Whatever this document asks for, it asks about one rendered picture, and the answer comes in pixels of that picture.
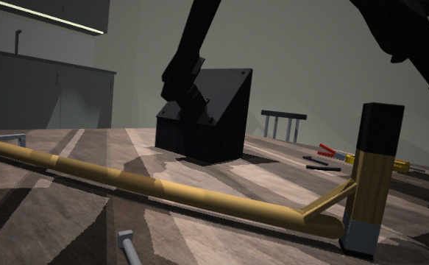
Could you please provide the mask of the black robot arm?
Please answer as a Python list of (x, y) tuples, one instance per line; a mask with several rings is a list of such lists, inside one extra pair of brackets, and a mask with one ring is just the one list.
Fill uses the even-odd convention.
[[(429, 0), (350, 0), (361, 12), (391, 63), (409, 59), (429, 79)], [(162, 76), (161, 96), (180, 106), (178, 115), (196, 118), (210, 101), (194, 80), (205, 59), (199, 50), (221, 0), (194, 0), (177, 53)]]

